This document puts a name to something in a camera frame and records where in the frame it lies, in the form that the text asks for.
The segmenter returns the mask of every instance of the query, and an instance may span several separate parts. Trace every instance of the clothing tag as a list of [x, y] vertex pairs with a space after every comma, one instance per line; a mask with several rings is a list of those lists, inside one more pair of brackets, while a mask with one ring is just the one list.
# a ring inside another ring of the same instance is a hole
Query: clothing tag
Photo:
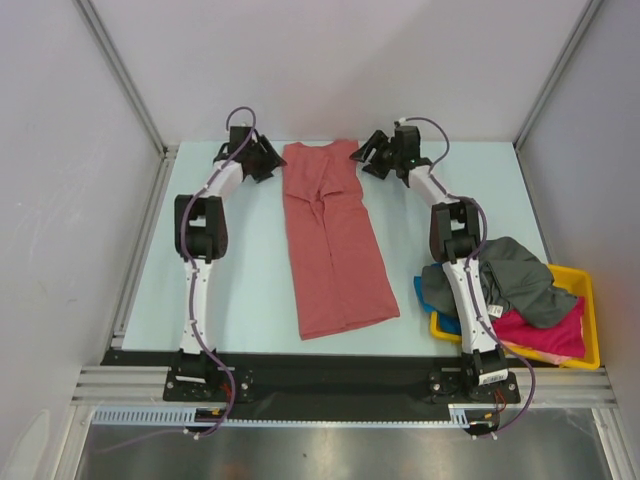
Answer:
[[500, 318], [502, 316], [502, 305], [487, 305], [487, 313], [492, 317]]

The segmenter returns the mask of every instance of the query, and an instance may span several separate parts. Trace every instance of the yellow basket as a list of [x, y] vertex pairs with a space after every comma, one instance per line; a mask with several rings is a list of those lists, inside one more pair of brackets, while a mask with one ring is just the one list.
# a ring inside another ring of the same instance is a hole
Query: yellow basket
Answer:
[[[553, 284], [556, 287], [564, 288], [574, 295], [584, 297], [585, 299], [584, 315], [582, 316], [582, 337], [585, 346], [584, 358], [573, 358], [561, 363], [560, 366], [595, 370], [600, 366], [600, 349], [598, 348], [596, 312], [593, 304], [591, 276], [584, 270], [560, 267], [558, 265], [549, 265], [549, 270], [553, 273]], [[454, 335], [440, 330], [437, 312], [431, 313], [430, 330], [431, 334], [436, 338], [449, 340], [454, 343], [462, 343], [460, 335]], [[530, 348], [516, 346], [511, 346], [510, 348], [514, 352], [532, 360], [546, 361], [542, 355]]]

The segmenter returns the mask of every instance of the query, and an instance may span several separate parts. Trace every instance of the magenta cloth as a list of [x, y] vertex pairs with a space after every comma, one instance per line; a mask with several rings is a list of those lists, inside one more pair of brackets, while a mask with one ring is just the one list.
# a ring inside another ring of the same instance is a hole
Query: magenta cloth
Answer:
[[516, 310], [505, 313], [493, 322], [493, 329], [500, 340], [540, 352], [563, 357], [583, 358], [582, 315], [584, 298], [580, 297], [562, 321], [552, 328], [535, 328], [529, 325]]
[[347, 140], [284, 148], [284, 213], [303, 340], [400, 315], [349, 159], [357, 149]]

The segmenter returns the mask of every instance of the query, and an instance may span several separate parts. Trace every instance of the gray floor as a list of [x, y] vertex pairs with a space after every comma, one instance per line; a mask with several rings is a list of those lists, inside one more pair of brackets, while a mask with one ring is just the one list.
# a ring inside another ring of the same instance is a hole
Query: gray floor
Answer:
[[461, 430], [227, 427], [195, 442], [94, 426], [79, 480], [609, 479], [590, 410], [534, 410], [498, 441]]

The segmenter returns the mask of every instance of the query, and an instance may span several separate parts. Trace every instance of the gray cloth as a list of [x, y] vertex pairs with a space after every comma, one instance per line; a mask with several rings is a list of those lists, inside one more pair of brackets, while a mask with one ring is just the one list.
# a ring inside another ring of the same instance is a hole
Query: gray cloth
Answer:
[[[488, 241], [478, 260], [484, 299], [487, 305], [502, 306], [503, 314], [515, 309], [530, 325], [551, 328], [576, 306], [578, 298], [554, 287], [549, 268], [513, 238]], [[441, 266], [422, 269], [422, 295], [439, 312], [458, 317]]]

